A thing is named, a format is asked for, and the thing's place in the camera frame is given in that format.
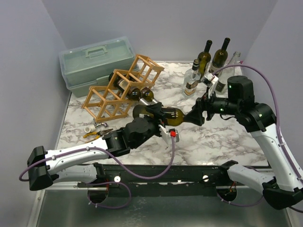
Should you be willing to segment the green wine bottle black neck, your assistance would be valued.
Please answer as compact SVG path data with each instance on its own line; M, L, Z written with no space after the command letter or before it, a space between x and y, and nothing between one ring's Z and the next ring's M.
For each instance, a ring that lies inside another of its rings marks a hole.
M178 126L185 122L183 112L175 107L161 107L161 104L136 105L133 109L133 118L149 116L161 120L164 125Z

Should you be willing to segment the green wine bottle silver neck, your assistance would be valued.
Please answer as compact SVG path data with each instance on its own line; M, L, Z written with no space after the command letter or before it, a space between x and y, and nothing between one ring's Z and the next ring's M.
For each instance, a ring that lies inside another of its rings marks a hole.
M153 105L158 103L159 101L154 97L154 93L148 88L144 87L141 89L142 98L148 105Z

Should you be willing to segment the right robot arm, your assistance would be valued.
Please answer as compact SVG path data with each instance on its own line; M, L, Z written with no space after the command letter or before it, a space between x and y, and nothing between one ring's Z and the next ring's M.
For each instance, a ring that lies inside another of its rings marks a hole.
M201 126L214 114L232 115L259 144L274 175L266 175L244 167L236 161L220 166L218 181L223 185L238 182L261 193L267 203L281 210L296 205L303 199L303 170L281 137L278 119L270 106L256 103L253 82L246 76L232 76L227 80L227 98L206 92L196 100L185 122Z

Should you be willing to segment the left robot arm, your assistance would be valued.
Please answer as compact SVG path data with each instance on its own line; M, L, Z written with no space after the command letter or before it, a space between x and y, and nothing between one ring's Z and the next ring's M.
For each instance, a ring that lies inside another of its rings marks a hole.
M165 132L161 124L162 103L147 105L154 114L134 117L133 121L119 130L111 131L102 138L71 148L46 150L44 146L33 149L27 160L29 189L38 191L52 186L55 182L69 180L63 170L95 160L120 157L129 154L153 136Z

